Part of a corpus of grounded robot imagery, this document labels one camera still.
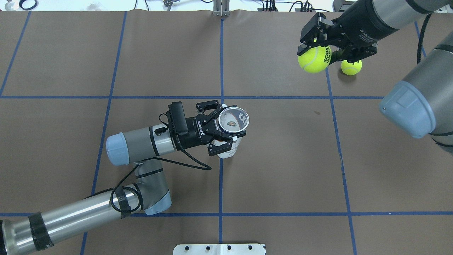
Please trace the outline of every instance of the black tape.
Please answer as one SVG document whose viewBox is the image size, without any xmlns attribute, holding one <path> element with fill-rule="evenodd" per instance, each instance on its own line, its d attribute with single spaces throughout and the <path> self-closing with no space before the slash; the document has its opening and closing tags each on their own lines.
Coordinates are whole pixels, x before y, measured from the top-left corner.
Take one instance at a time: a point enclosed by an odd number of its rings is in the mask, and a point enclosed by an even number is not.
<svg viewBox="0 0 453 255">
<path fill-rule="evenodd" d="M 140 208 L 140 211 L 141 211 L 141 210 L 143 210 L 143 197 L 141 195 L 140 188 L 137 185 L 137 183 L 134 183 L 134 187 L 135 187 L 135 190 L 137 190 L 137 195 L 139 197 L 139 203 L 142 205 L 141 208 Z"/>
<path fill-rule="evenodd" d="M 115 190 L 116 198 L 118 198 L 118 204 L 120 204 L 120 210 L 130 210 L 129 201 L 127 201 L 126 193 L 123 187 L 119 187 Z M 126 218 L 130 215 L 130 212 L 122 212 L 121 219 Z"/>
<path fill-rule="evenodd" d="M 22 10 L 33 10 L 37 5 L 38 5 L 38 1 L 37 0 L 34 0 L 34 5 L 32 7 L 29 7 L 29 8 L 24 8 L 22 5 L 24 4 L 25 0 L 20 0 L 19 1 L 19 7 L 22 9 Z"/>
<path fill-rule="evenodd" d="M 420 5 L 418 5 L 414 0 L 406 0 L 406 3 L 411 6 L 412 9 L 414 9 L 414 11 L 418 12 L 418 13 L 422 13 L 422 14 L 430 14 L 432 13 L 432 11 L 428 11 L 428 10 L 425 10 L 423 9 Z"/>
<path fill-rule="evenodd" d="M 453 135 L 453 131 L 448 132 L 448 133 L 442 133 L 442 134 L 433 134 L 433 133 L 431 133 L 430 135 L 435 136 L 435 137 L 451 136 L 451 135 Z"/>
<path fill-rule="evenodd" d="M 147 176 L 150 176 L 152 174 L 159 173 L 159 172 L 162 172 L 162 171 L 163 171 L 163 169 L 161 168 L 161 169 L 158 169 L 156 171 L 152 171 L 152 172 L 144 173 L 144 174 L 141 174 L 141 175 L 137 175 L 136 178 L 140 179 L 140 178 L 147 177 Z"/>
<path fill-rule="evenodd" d="M 41 212 L 34 213 L 28 216 L 30 221 L 30 230 L 33 237 L 33 242 L 36 250 L 45 250 L 53 246 L 50 240 L 49 233 L 47 232 L 46 225 L 44 224 Z"/>
<path fill-rule="evenodd" d="M 453 46 L 448 45 L 448 44 L 439 44 L 434 49 L 441 49 L 441 50 L 445 50 L 448 52 L 453 52 Z"/>
<path fill-rule="evenodd" d="M 154 153 L 156 154 L 156 156 L 160 156 L 159 152 L 157 151 L 156 141 L 154 141 L 153 127 L 149 128 L 149 137 L 151 138 L 151 143 L 153 144 Z"/>
<path fill-rule="evenodd" d="M 3 220 L 0 220 L 0 255 L 7 255 L 5 242 L 3 241 Z"/>
</svg>

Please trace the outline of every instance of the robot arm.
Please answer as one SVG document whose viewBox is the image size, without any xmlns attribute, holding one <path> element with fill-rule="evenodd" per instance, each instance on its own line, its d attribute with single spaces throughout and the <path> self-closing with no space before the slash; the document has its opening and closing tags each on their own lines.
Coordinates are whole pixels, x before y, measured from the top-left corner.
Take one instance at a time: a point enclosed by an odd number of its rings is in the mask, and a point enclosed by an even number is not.
<svg viewBox="0 0 453 255">
<path fill-rule="evenodd" d="M 415 138 L 453 154 L 453 32 L 382 99 L 381 113 Z"/>
<path fill-rule="evenodd" d="M 26 220 L 0 220 L 0 255 L 23 255 L 44 250 L 62 240 L 141 210 L 153 215 L 168 209 L 171 206 L 170 191 L 162 163 L 148 159 L 176 150 L 184 152 L 184 149 L 198 145 L 207 146 L 209 155 L 217 155 L 231 150 L 237 138 L 246 135 L 244 129 L 248 124 L 248 115 L 242 109 L 221 105 L 217 100 L 198 103 L 196 106 L 198 115 L 186 118 L 182 103 L 174 102 L 166 112 L 168 124 L 109 137 L 106 149 L 110 161 L 117 166 L 137 162 L 133 171 L 137 182 L 127 186 L 118 184 L 115 190 L 101 191 L 81 201 L 35 213 Z M 226 113 L 241 120 L 243 128 L 233 132 L 222 128 L 222 124 L 217 122 Z M 225 143 L 215 146 L 211 144 L 214 139 Z"/>
<path fill-rule="evenodd" d="M 447 5 L 450 0 L 358 0 L 343 14 L 329 21 L 322 13 L 304 26 L 297 55 L 317 46 L 334 45 L 330 64 L 354 63 L 377 53 L 377 41 L 424 15 Z"/>
<path fill-rule="evenodd" d="M 302 29 L 298 55 L 334 45 L 329 64 L 377 53 L 377 41 L 451 0 L 358 0 L 339 18 L 317 13 Z M 415 138 L 430 134 L 453 154 L 453 32 L 398 82 L 380 103 L 381 113 Z"/>
</svg>

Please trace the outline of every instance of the table surface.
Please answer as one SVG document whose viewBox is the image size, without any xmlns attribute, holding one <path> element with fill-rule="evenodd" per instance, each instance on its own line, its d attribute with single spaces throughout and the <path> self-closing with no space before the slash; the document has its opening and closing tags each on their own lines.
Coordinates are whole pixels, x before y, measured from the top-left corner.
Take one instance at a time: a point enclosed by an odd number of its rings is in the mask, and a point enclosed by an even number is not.
<svg viewBox="0 0 453 255">
<path fill-rule="evenodd" d="M 0 12 L 0 217 L 113 187 L 131 167 L 109 163 L 108 136 L 158 124 L 171 102 L 191 116 L 218 99 L 250 116 L 233 158 L 189 149 L 213 170 L 164 163 L 169 210 L 37 254 L 169 255 L 219 242 L 265 243 L 271 255 L 451 254 L 453 157 L 378 111 L 416 65 L 417 23 L 383 39 L 356 76 L 339 63 L 308 74 L 296 49 L 312 15 Z M 426 53 L 452 23 L 433 15 Z"/>
</svg>

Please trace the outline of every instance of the grid line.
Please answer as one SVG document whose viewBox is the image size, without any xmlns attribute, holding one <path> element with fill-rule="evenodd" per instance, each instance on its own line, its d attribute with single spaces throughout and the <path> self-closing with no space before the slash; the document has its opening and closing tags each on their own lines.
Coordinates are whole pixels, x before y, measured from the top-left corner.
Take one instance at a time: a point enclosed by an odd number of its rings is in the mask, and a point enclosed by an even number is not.
<svg viewBox="0 0 453 255">
<path fill-rule="evenodd" d="M 341 173 L 342 173 L 342 180 L 343 180 L 344 196 L 345 196 L 345 200 L 346 200 L 346 209 L 347 209 L 348 213 L 351 213 L 351 205 L 349 203 L 349 194 L 347 191 L 346 174 L 344 171 L 343 154 L 341 151 L 340 135 L 338 134 L 337 117 L 335 115 L 335 105 L 333 103 L 332 86 L 330 84 L 328 68 L 326 68 L 326 78 L 327 78 L 327 86 L 329 89 L 329 96 L 330 96 L 330 107 L 332 109 L 333 127 L 335 128 L 335 137 L 337 139 L 337 149 L 338 149 L 338 154 L 340 156 L 340 161 L 341 161 Z M 349 231 L 351 233 L 352 252 L 354 253 L 354 255 L 357 255 L 356 237 L 354 235 L 354 225 L 352 223 L 351 215 L 348 215 L 348 220 L 349 220 Z"/>
<path fill-rule="evenodd" d="M 220 19 L 220 103 L 225 99 L 223 91 L 223 19 Z M 223 243 L 223 159 L 219 159 L 219 244 Z"/>
<path fill-rule="evenodd" d="M 13 56 L 11 57 L 10 65 L 6 70 L 5 78 L 3 79 L 3 83 L 0 88 L 0 96 L 3 94 L 3 90 L 6 86 L 6 81 L 8 80 L 8 76 L 10 74 L 11 68 L 13 67 L 14 59 L 16 58 L 17 50 L 19 49 L 20 42 L 22 41 L 22 37 L 24 36 L 25 29 L 27 28 L 28 20 L 30 19 L 31 11 L 28 12 L 27 18 L 25 19 L 24 27 L 22 28 L 22 32 L 20 32 L 19 40 L 17 41 L 16 48 L 14 49 Z"/>
<path fill-rule="evenodd" d="M 122 24 L 122 27 L 121 27 L 120 41 L 118 43 L 118 50 L 117 50 L 117 53 L 116 53 L 115 67 L 113 69 L 112 82 L 111 82 L 110 93 L 109 93 L 109 101 L 107 103 L 106 116 L 104 118 L 104 126 L 102 128 L 101 142 L 99 144 L 99 152 L 98 152 L 98 155 L 97 155 L 96 169 L 95 169 L 94 177 L 93 177 L 93 185 L 92 185 L 92 188 L 91 188 L 91 195 L 93 195 L 95 193 L 95 191 L 96 191 L 97 176 L 98 176 L 98 173 L 99 173 L 99 166 L 101 164 L 102 150 L 104 149 L 104 140 L 105 140 L 105 137 L 106 137 L 107 123 L 108 123 L 109 115 L 110 115 L 110 106 L 111 106 L 112 97 L 113 97 L 113 89 L 115 88 L 116 71 L 118 69 L 118 61 L 120 60 L 121 45 L 123 43 L 123 35 L 124 35 L 124 27 L 126 25 L 126 18 L 127 18 L 127 12 L 125 11 L 124 12 L 124 17 L 123 17 L 123 24 Z M 88 232 L 83 233 L 83 240 L 82 240 L 82 246 L 80 248 L 80 255 L 83 255 L 85 253 L 85 244 L 87 242 L 87 235 L 88 235 Z"/>
<path fill-rule="evenodd" d="M 0 96 L 3 99 L 330 99 L 330 96 Z M 383 99 L 383 96 L 333 96 L 333 99 Z"/>
<path fill-rule="evenodd" d="M 4 212 L 1 217 L 28 217 L 32 212 Z M 329 217 L 329 216 L 439 216 L 453 215 L 453 211 L 353 211 L 353 212 L 187 212 L 187 213 L 159 213 L 147 215 L 145 213 L 131 214 L 131 217 Z"/>
</svg>

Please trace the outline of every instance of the yellow tennis ball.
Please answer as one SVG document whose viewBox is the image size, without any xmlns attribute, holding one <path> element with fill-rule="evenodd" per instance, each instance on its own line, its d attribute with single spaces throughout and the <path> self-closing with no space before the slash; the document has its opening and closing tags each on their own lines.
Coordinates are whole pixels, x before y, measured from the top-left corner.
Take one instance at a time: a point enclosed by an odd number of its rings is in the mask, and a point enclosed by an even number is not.
<svg viewBox="0 0 453 255">
<path fill-rule="evenodd" d="M 362 69 L 362 61 L 359 60 L 354 63 L 348 63 L 347 60 L 341 62 L 341 70 L 346 75 L 355 75 Z"/>
<path fill-rule="evenodd" d="M 318 46 L 298 56 L 297 61 L 305 72 L 313 74 L 324 70 L 329 65 L 331 57 L 332 50 L 329 46 Z"/>
</svg>

